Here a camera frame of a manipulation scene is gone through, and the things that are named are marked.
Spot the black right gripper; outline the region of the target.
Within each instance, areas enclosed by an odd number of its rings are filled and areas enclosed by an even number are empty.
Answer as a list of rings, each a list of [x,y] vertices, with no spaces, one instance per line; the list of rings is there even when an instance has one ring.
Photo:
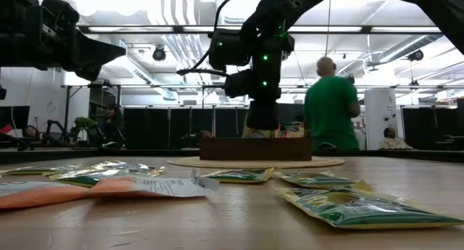
[[[252,101],[246,116],[246,126],[258,130],[276,130],[279,126],[278,106],[281,97],[279,72],[253,72],[249,97]]]

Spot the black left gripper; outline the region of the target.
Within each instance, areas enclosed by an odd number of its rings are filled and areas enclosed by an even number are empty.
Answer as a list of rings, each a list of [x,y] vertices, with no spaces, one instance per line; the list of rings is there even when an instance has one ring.
[[[126,55],[123,47],[91,39],[76,27],[58,31],[35,28],[34,46],[35,68],[61,67],[91,82],[98,78],[106,62]]]

